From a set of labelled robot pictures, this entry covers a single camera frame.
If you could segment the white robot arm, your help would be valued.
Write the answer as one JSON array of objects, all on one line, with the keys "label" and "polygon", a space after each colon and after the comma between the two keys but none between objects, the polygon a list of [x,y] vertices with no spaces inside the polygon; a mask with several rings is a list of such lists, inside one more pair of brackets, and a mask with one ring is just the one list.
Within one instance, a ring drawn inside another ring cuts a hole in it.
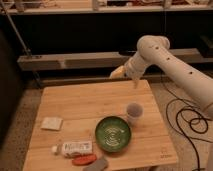
[{"label": "white robot arm", "polygon": [[165,36],[141,37],[137,42],[136,53],[116,68],[110,74],[110,79],[128,77],[137,86],[146,69],[156,65],[213,119],[213,78],[176,58],[169,52],[169,48],[170,42]]}]

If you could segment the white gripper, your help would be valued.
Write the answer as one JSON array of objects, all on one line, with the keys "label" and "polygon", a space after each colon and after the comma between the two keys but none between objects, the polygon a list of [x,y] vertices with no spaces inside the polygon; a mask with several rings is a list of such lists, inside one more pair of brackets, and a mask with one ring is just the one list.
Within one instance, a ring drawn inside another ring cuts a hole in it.
[{"label": "white gripper", "polygon": [[110,74],[110,79],[124,78],[126,75],[128,78],[133,80],[134,88],[136,89],[140,78],[143,76],[147,68],[148,62],[144,60],[138,52],[136,52],[128,59],[124,66],[119,66]]}]

